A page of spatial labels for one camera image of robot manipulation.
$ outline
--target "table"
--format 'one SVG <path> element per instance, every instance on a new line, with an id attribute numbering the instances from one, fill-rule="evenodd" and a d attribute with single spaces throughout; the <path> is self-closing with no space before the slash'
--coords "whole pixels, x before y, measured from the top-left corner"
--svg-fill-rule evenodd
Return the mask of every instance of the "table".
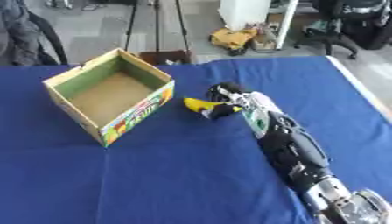
<path id="1" fill-rule="evenodd" d="M 67 69 L 0 68 L 1 223 L 310 223 L 240 115 L 211 122 L 182 105 L 221 81 L 269 95 L 318 140 L 350 190 L 392 200 L 389 111 L 334 59 L 162 67 L 175 98 L 108 150 L 40 83 Z"/>

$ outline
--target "tripod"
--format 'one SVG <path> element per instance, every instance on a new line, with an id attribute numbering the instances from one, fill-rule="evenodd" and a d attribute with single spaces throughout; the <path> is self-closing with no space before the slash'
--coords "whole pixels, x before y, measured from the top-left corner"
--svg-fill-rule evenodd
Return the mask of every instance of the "tripod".
<path id="1" fill-rule="evenodd" d="M 185 63 L 189 63 L 190 62 L 190 50 L 189 50 L 189 43 L 188 43 L 188 39 L 187 39 L 187 30 L 185 28 L 185 23 L 184 23 L 184 19 L 182 16 L 182 10 L 181 10 L 181 5 L 179 3 L 179 0 L 175 0 L 176 1 L 176 8 L 177 8 L 177 13 L 178 13 L 178 21 L 181 27 L 181 33 L 184 39 L 184 43 L 185 43 L 185 56 L 187 57 L 187 59 L 185 60 Z M 132 30 L 133 30 L 133 26 L 135 23 L 135 18 L 136 18 L 136 14 L 137 14 L 137 5 L 138 5 L 138 0 L 134 0 L 133 2 L 134 6 L 133 6 L 133 10 L 132 13 L 130 15 L 130 19 L 129 19 L 129 27 L 128 30 L 126 31 L 126 42 L 125 42 L 125 51 L 128 51 L 129 46 L 130 46 L 130 37 L 132 36 Z M 161 3 L 159 0 L 154 0 L 153 3 L 153 7 L 154 7 L 154 11 L 155 11 L 155 22 L 156 22 L 156 26 L 155 26 L 155 43 L 156 43 L 156 48 L 155 48 L 155 61 L 156 64 L 164 64 L 164 59 L 162 54 L 165 54 L 164 52 L 160 51 L 160 41 L 159 41 L 159 18 L 160 18 L 160 9 L 161 9 Z"/>

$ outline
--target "cardboard box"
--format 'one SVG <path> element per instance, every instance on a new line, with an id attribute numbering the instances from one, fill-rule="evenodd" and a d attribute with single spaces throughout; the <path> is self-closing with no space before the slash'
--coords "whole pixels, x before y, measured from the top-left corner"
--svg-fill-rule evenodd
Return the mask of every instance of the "cardboard box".
<path id="1" fill-rule="evenodd" d="M 54 102 L 103 146 L 173 95 L 171 76 L 116 49 L 44 81 Z"/>

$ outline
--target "white pole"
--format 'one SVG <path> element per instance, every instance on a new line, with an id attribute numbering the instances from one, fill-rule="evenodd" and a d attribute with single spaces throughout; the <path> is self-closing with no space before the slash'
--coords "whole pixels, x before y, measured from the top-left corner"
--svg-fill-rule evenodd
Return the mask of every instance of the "white pole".
<path id="1" fill-rule="evenodd" d="M 287 32 L 290 29 L 291 21 L 294 18 L 294 14 L 296 12 L 297 6 L 298 6 L 298 0 L 290 0 L 289 5 L 287 6 L 287 10 L 284 13 L 284 19 L 280 26 L 279 34 L 277 36 L 277 41 L 276 41 L 277 50 L 281 50 L 284 45 L 284 41 L 286 40 Z"/>

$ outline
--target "chair wheel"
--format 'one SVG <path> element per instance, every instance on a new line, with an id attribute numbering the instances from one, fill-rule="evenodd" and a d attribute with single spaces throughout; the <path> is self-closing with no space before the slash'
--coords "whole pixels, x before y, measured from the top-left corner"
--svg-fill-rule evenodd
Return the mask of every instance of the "chair wheel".
<path id="1" fill-rule="evenodd" d="M 356 54 L 352 54 L 352 55 L 348 56 L 348 58 L 350 60 L 356 60 L 357 59 L 357 55 Z"/>

